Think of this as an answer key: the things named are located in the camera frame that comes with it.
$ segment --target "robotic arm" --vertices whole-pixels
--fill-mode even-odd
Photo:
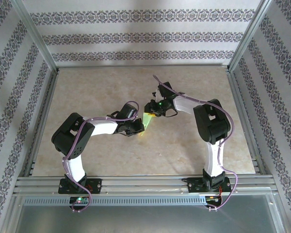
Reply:
[[[109,118],[114,119],[97,119],[90,122],[86,122],[74,151],[71,153],[67,160],[67,173],[80,185],[85,186],[86,173],[83,169],[81,153],[83,152],[88,140],[91,136],[99,134],[122,134],[125,136],[132,136],[144,131],[144,125],[141,118],[126,120],[133,117],[137,112],[137,109],[130,104],[126,103],[121,111],[116,111]],[[59,127],[52,137],[52,143],[55,145],[57,151],[61,152],[64,156],[67,156],[71,147],[76,139],[76,133],[80,129],[81,124],[85,121],[78,113],[72,113],[65,122]],[[65,178],[68,183],[73,186],[78,192],[82,189],[77,186],[69,177],[65,174]]]
[[[208,190],[217,189],[225,179],[225,172],[221,168],[223,165],[223,144],[219,154],[220,164],[218,162],[219,144],[227,137],[230,130],[230,124],[226,115],[215,107],[207,104],[199,104],[193,100],[185,99],[174,92],[168,90],[163,85],[159,85],[156,92],[152,93],[155,100],[151,100],[145,106],[145,113],[154,114],[157,117],[166,116],[166,112],[172,109],[175,114],[178,111],[184,111],[194,115],[198,132],[205,141],[208,149],[206,164],[203,169],[203,183]],[[209,101],[221,107],[219,100]]]

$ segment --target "beige tile floor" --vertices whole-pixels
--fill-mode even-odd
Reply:
[[[152,74],[189,96],[219,99],[236,126],[225,145],[224,166],[237,173],[254,173],[224,68],[185,66],[60,69],[33,175],[64,174],[61,154],[51,137],[72,112],[83,117],[104,117],[135,100],[141,106],[142,117],[143,107],[158,85]],[[201,174],[205,152],[194,116],[180,112],[172,118],[153,118],[142,136],[93,136],[82,159],[88,175]]]

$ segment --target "perforated metal strip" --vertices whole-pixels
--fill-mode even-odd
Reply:
[[[67,206],[69,197],[27,197],[26,206]],[[94,197],[92,206],[162,206],[162,205],[204,205],[204,196],[189,197]]]

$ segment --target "wire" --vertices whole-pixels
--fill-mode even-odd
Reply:
[[[188,99],[188,100],[195,101],[195,102],[197,102],[197,103],[208,104],[208,105],[210,105],[210,106],[212,106],[212,107],[215,107],[215,108],[219,109],[221,112],[223,112],[223,113],[227,116],[227,118],[229,119],[229,121],[230,121],[230,123],[231,123],[231,133],[230,133],[230,134],[229,134],[225,139],[223,139],[223,140],[219,143],[219,149],[218,149],[218,163],[219,163],[220,168],[222,168],[223,171],[226,171],[226,172],[232,173],[232,174],[235,176],[235,184],[234,184],[234,186],[233,186],[231,192],[229,193],[228,197],[226,198],[226,200],[225,200],[223,203],[221,203],[220,206],[215,206],[215,205],[208,204],[209,206],[213,207],[213,209],[209,208],[209,210],[218,210],[218,209],[220,209],[221,207],[223,207],[223,206],[228,202],[228,200],[230,199],[232,193],[235,191],[235,188],[236,188],[237,183],[238,183],[238,176],[237,176],[237,174],[236,174],[234,171],[230,171],[230,170],[225,169],[225,168],[221,165],[221,163],[220,163],[220,151],[221,151],[221,146],[222,146],[222,145],[223,145],[223,144],[224,144],[224,143],[225,143],[225,142],[226,142],[226,141],[231,137],[231,135],[234,133],[234,129],[235,129],[234,121],[233,121],[231,115],[230,115],[226,110],[224,110],[223,108],[219,107],[218,105],[213,104],[213,103],[210,103],[210,102],[208,102],[208,101],[198,100],[198,99],[195,99],[195,98],[192,98],[192,97],[189,97],[189,96],[185,96],[185,95],[183,95],[183,94],[181,94],[181,93],[179,93],[179,92],[174,91],[172,88],[166,86],[165,84],[163,84],[163,83],[159,80],[159,78],[156,77],[155,75],[153,75],[153,77],[154,77],[154,78],[159,82],[160,85],[162,85],[163,87],[165,87],[165,88],[167,88],[168,90],[172,91],[173,93],[177,94],[178,96],[181,96],[181,97],[183,97],[183,98],[185,98],[185,99]]]
[[[139,104],[138,104],[137,102],[135,102],[135,101],[132,101],[132,100],[126,102],[125,104],[127,104],[127,103],[134,103],[134,104],[137,105],[137,111],[135,112],[135,114],[134,114],[132,117],[129,117],[129,118],[126,118],[126,119],[114,119],[114,118],[109,118],[109,117],[95,117],[95,118],[90,118],[90,119],[85,120],[85,121],[81,124],[81,126],[80,126],[80,128],[79,128],[79,130],[78,130],[78,133],[76,134],[76,137],[75,137],[75,139],[74,139],[74,142],[73,142],[73,144],[72,144],[72,147],[70,148],[70,151],[68,152],[67,156],[65,156],[65,157],[63,158],[63,166],[64,166],[64,169],[65,169],[65,172],[66,172],[67,177],[68,177],[70,180],[72,180],[72,182],[75,183],[78,187],[82,188],[84,191],[86,191],[86,192],[89,194],[89,200],[88,200],[87,205],[84,206],[84,208],[78,210],[78,213],[84,211],[84,210],[85,210],[85,209],[86,209],[86,208],[91,204],[91,202],[92,202],[92,194],[91,194],[91,192],[90,192],[87,188],[85,188],[84,186],[82,186],[81,184],[79,184],[77,181],[75,181],[75,180],[73,179],[73,177],[69,174],[69,169],[68,169],[68,167],[67,167],[67,160],[70,158],[72,152],[74,151],[74,148],[76,147],[76,144],[77,144],[78,139],[79,139],[79,137],[80,137],[80,134],[81,134],[81,132],[82,132],[82,129],[83,129],[84,125],[85,125],[87,122],[90,122],[90,121],[93,121],[93,120],[109,120],[109,121],[127,121],[127,120],[135,120],[136,117],[138,116],[138,112],[139,112]],[[75,209],[73,208],[74,205],[75,205],[75,202],[74,202],[74,203],[72,204],[72,206],[71,206],[71,209],[72,209],[73,212],[75,212]]]

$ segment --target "patterned wallpaper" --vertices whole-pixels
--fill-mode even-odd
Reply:
[[[50,69],[8,0],[0,0],[0,229],[30,154]]]
[[[56,64],[227,65],[259,0],[26,0]]]
[[[234,70],[291,224],[291,0],[275,0]]]

